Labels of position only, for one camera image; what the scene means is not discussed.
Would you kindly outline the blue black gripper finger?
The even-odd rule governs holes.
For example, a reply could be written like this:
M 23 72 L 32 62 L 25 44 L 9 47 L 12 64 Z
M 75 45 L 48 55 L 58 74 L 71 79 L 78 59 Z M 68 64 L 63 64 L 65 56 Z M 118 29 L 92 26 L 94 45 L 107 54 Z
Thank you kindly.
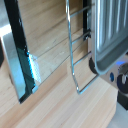
M 118 69 L 117 85 L 125 85 L 128 80 L 128 63 L 122 64 Z
M 128 98 L 124 94 L 122 94 L 121 92 L 118 92 L 117 102 L 120 105 L 122 105 L 126 110 L 128 110 Z

